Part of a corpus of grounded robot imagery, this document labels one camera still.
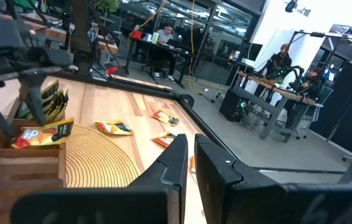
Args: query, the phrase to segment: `man sitting at desk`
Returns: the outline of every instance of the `man sitting at desk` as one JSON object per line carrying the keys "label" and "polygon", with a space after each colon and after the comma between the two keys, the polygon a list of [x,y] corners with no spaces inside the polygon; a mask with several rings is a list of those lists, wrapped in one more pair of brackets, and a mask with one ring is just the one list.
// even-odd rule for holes
{"label": "man sitting at desk", "polygon": [[[161,44],[166,44],[169,39],[173,39],[172,31],[173,27],[171,24],[167,24],[164,29],[160,29],[157,31],[159,34],[158,41]],[[169,73],[166,76],[166,79],[172,83],[175,83],[174,79],[174,71],[176,66],[176,59],[175,57],[165,49],[154,48],[152,49],[152,59],[153,59],[153,66],[154,66],[154,77],[159,79],[159,72],[161,71],[162,62],[167,60],[169,61]]]}
{"label": "man sitting at desk", "polygon": [[[306,93],[305,101],[307,98],[311,100],[316,100],[319,98],[320,90],[322,87],[322,76],[320,75],[321,68],[314,68],[310,71],[310,73],[303,78],[302,84],[295,90],[300,95]],[[285,124],[285,128],[289,129],[292,126],[292,123],[296,119],[296,115],[299,114],[299,110],[304,110],[305,108],[302,107],[305,103],[298,102],[295,100],[287,100],[284,105],[284,108],[287,110],[287,122]]]}
{"label": "man sitting at desk", "polygon": [[[274,66],[274,62],[277,64],[278,67],[290,67],[292,64],[292,59],[289,57],[288,54],[289,46],[288,44],[283,44],[281,46],[280,52],[278,54],[274,54],[270,60],[267,61],[266,65],[258,71],[258,74],[262,74],[264,69],[267,70],[266,76],[270,75],[272,72],[276,72],[276,68]],[[255,91],[255,96],[260,97],[261,93],[265,87],[263,85],[258,85]],[[270,103],[272,97],[272,91],[269,90],[268,96],[266,98],[266,102]]]}

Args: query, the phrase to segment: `wooden box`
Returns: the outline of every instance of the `wooden box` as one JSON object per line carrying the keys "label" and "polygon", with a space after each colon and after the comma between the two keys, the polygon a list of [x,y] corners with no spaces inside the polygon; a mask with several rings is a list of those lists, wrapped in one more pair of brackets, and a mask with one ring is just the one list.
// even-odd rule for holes
{"label": "wooden box", "polygon": [[[18,108],[18,101],[13,108]],[[36,121],[12,119],[8,122],[20,134],[21,127],[37,126]],[[0,133],[0,224],[10,223],[11,207],[17,199],[39,189],[65,186],[65,144],[44,149],[11,147],[12,139]]]}

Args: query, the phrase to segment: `black computer tower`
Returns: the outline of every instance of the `black computer tower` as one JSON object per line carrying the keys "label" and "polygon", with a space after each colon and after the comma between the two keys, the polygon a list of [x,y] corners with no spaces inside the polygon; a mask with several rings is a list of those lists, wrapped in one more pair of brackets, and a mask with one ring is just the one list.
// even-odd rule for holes
{"label": "black computer tower", "polygon": [[240,107],[241,102],[247,100],[244,100],[241,98],[236,92],[234,92],[232,89],[227,90],[225,99],[223,100],[219,112],[223,114],[223,116],[228,120],[228,121],[239,121],[241,119],[240,117],[240,111],[242,108]]}

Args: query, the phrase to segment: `gray floor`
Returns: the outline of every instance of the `gray floor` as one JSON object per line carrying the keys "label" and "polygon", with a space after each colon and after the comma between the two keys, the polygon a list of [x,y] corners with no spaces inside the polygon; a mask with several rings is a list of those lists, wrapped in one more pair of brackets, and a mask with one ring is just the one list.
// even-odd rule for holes
{"label": "gray floor", "polygon": [[[132,63],[129,69],[129,78],[135,78],[145,82],[154,82],[146,72],[140,71],[140,64]],[[188,93],[195,99],[193,109],[209,125],[222,141],[249,166],[254,167],[275,167],[288,169],[308,169],[308,170],[334,170],[345,171],[347,164],[341,160],[344,152],[335,146],[325,142],[313,133],[308,133],[307,139],[297,140],[291,138],[286,144],[282,143],[283,136],[274,132],[265,141],[259,139],[258,128],[252,130],[225,120],[218,112],[218,109],[207,99],[198,95],[198,90],[208,88],[206,96],[212,98],[218,89],[209,88],[207,83],[184,82],[186,89],[180,88],[177,84],[172,84],[165,79],[158,80],[159,84],[167,85],[177,90],[179,93]],[[337,174],[303,174],[291,172],[268,172],[263,174],[281,182],[296,183],[336,183],[341,175]]]}

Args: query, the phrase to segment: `red object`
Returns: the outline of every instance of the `red object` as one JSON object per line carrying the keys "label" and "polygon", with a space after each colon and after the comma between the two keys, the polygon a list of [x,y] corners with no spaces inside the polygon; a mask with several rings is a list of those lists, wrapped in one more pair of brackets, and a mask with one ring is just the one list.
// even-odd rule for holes
{"label": "red object", "polygon": [[110,74],[110,73],[113,73],[113,72],[116,72],[116,71],[118,71],[118,68],[117,67],[112,67],[112,68],[107,69],[106,73]]}
{"label": "red object", "polygon": [[141,35],[142,35],[142,34],[143,34],[143,33],[140,32],[140,31],[132,30],[132,37],[133,37],[133,38],[141,39]]}

